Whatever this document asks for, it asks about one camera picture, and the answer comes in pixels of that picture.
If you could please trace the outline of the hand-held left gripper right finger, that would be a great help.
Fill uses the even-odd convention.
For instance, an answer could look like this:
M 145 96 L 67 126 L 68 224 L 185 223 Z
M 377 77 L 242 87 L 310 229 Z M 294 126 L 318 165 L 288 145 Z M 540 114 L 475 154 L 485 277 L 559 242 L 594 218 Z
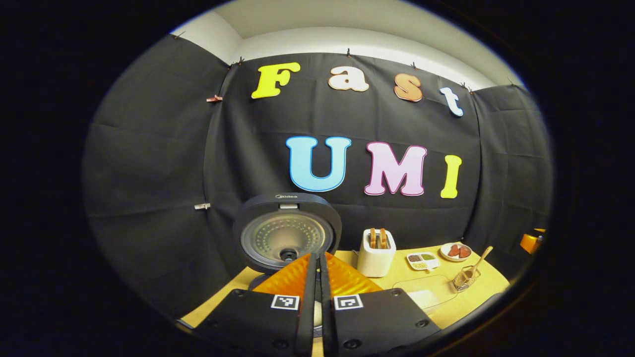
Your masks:
M 403 289 L 335 294 L 333 256 L 319 256 L 322 338 L 326 357 L 399 357 L 440 328 Z

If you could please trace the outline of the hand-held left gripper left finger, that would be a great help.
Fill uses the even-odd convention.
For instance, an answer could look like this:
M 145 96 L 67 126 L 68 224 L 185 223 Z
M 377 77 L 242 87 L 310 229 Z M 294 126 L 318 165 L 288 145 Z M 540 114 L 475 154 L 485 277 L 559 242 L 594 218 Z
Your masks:
M 233 289 L 197 326 L 196 334 L 237 357 L 310 357 L 313 352 L 316 264 L 308 255 L 300 295 Z

